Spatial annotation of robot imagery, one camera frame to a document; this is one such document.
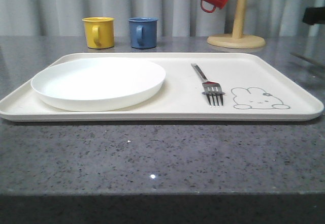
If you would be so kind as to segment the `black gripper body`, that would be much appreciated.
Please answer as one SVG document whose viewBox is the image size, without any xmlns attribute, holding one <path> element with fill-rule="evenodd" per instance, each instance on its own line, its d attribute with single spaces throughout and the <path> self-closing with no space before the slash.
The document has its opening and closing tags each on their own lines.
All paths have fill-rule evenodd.
<svg viewBox="0 0 325 224">
<path fill-rule="evenodd" d="M 308 7 L 302 21 L 308 25 L 324 24 L 324 7 Z"/>
</svg>

